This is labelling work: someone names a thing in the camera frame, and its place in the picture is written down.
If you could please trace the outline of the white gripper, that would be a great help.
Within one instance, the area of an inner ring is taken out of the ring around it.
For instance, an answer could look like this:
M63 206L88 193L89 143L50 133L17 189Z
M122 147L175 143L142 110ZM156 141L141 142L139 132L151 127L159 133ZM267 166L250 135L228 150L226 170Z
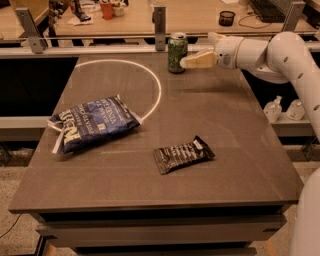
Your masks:
M234 37L216 33L208 33L208 41L214 45L213 50L199 51L196 54L183 57L180 60L180 66L185 69L211 68L217 64L222 68L236 69L237 55L243 37Z

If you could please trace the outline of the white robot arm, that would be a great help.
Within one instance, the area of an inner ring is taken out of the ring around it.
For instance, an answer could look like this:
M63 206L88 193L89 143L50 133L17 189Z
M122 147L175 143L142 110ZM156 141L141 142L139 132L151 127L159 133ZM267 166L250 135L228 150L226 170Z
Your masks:
M269 41L208 34L212 47L180 60L186 69L219 65L243 69L264 81L294 87L320 140L320 69L304 40L285 31ZM320 168L304 184L297 205L290 256L320 256Z

